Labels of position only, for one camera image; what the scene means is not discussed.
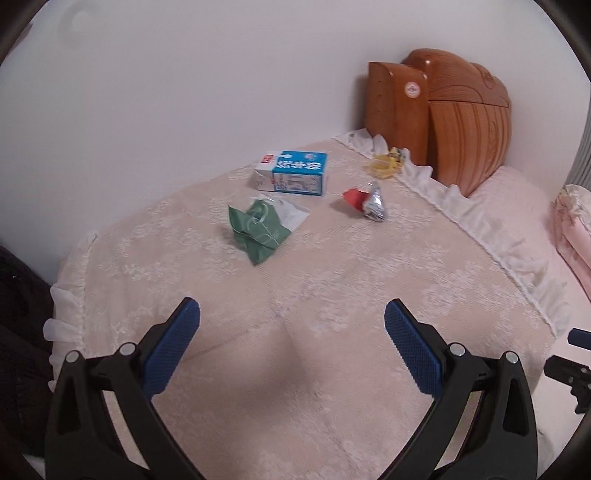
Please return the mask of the blue white milk carton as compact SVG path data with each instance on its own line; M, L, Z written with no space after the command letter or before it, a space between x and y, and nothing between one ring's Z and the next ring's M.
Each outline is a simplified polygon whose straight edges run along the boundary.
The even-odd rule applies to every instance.
M325 152L273 151L259 160L252 177L259 191L322 196L327 183L327 166Z

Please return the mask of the folded pink blanket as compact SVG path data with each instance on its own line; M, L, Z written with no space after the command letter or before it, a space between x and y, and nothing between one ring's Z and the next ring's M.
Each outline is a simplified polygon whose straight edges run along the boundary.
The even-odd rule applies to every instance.
M590 191L568 184L555 200L556 249L578 279L587 297L591 281Z

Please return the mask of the green white wrapper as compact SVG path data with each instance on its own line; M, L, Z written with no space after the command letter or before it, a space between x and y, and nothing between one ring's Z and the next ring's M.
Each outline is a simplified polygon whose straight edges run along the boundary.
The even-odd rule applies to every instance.
M266 262L310 216L307 208L276 197L259 195L245 211L228 207L235 244L252 265Z

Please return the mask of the grey window curtain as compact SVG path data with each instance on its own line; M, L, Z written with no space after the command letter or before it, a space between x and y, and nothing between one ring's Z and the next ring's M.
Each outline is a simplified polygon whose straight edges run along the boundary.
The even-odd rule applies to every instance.
M579 149L572 168L568 174L566 184L591 189L591 126L587 122Z

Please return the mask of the red silver snack wrapper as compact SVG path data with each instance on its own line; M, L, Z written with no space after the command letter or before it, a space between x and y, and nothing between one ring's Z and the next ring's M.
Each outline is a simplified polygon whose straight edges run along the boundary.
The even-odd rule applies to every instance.
M366 190L351 188L342 193L345 202L374 222L387 219L387 208L381 187L377 182L370 182Z

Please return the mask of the wooden bed headboard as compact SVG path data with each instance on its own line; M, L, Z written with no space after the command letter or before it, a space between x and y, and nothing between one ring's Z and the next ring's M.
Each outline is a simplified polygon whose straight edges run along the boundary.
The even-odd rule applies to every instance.
M511 114L504 83L454 53L423 48L369 64L366 129L466 197L504 164Z

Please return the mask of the yellow candy wrapper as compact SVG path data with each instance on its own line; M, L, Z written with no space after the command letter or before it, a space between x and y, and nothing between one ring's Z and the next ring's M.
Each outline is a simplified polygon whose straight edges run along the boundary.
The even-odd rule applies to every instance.
M409 159L409 154L406 148L393 147L388 153L376 155L370 160L370 175L382 180L394 177Z

